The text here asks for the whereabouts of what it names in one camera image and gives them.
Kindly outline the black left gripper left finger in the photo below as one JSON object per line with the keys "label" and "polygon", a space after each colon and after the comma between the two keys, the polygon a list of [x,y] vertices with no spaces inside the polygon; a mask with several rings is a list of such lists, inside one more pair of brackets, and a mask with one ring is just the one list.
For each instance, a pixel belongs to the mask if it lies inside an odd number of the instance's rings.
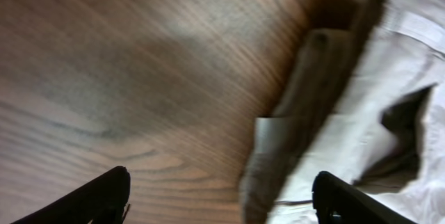
{"label": "black left gripper left finger", "polygon": [[130,188],[129,172],[116,166],[13,224],[123,224]]}

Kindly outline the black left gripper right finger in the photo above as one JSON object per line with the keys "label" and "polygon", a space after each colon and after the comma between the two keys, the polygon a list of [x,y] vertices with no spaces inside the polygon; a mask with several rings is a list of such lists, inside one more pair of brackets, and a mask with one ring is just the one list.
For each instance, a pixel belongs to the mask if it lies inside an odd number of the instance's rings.
{"label": "black left gripper right finger", "polygon": [[327,171],[312,185],[319,224],[414,224]]}

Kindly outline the beige cotton shorts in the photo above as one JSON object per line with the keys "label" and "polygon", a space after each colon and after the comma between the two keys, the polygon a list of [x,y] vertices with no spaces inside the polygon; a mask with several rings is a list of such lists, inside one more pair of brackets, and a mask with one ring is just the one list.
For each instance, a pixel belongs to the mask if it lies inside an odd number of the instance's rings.
{"label": "beige cotton shorts", "polygon": [[316,223],[327,171],[414,223],[444,222],[444,0],[366,0],[315,29],[272,113],[257,118],[243,223]]}

